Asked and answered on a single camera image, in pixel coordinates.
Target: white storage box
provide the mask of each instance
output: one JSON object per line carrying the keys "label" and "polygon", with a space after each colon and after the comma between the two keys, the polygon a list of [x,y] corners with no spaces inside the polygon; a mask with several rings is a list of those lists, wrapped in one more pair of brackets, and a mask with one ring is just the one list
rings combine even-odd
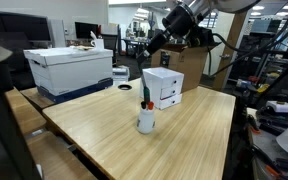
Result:
{"label": "white storage box", "polygon": [[[143,74],[156,108],[165,109],[181,102],[184,74],[162,67],[144,69]],[[140,97],[144,98],[142,82],[140,90]]]}
{"label": "white storage box", "polygon": [[113,76],[111,50],[82,51],[68,47],[24,50],[24,54],[38,89],[54,97],[92,87]]}

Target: white cup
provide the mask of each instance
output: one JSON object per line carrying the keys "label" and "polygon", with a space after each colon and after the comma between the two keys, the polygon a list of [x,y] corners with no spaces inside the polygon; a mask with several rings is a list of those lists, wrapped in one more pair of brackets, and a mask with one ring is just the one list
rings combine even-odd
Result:
{"label": "white cup", "polygon": [[91,45],[95,47],[95,49],[104,49],[104,40],[103,39],[94,39],[91,41]]}

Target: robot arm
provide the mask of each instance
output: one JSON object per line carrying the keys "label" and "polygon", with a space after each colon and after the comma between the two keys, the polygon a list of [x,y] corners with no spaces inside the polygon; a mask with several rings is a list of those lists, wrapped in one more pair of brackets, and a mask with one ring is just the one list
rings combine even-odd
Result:
{"label": "robot arm", "polygon": [[183,37],[198,25],[213,9],[227,13],[239,13],[253,7],[261,0],[194,0],[187,5],[179,2],[178,5],[163,19],[165,30],[156,35],[144,56],[148,57],[167,43],[171,36]]}

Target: small white drawer unit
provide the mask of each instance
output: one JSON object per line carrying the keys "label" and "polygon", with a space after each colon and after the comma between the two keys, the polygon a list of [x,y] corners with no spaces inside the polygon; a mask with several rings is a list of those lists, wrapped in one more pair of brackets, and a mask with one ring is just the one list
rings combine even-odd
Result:
{"label": "small white drawer unit", "polygon": [[[184,74],[162,67],[144,69],[143,74],[156,108],[162,110],[181,102]],[[142,81],[140,91],[144,98]]]}

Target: red pen cap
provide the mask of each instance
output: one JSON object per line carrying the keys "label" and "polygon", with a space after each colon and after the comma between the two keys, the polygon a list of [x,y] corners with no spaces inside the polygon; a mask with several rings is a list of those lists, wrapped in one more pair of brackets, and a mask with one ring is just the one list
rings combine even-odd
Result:
{"label": "red pen cap", "polygon": [[154,108],[154,103],[151,101],[148,103],[148,110],[153,110]]}

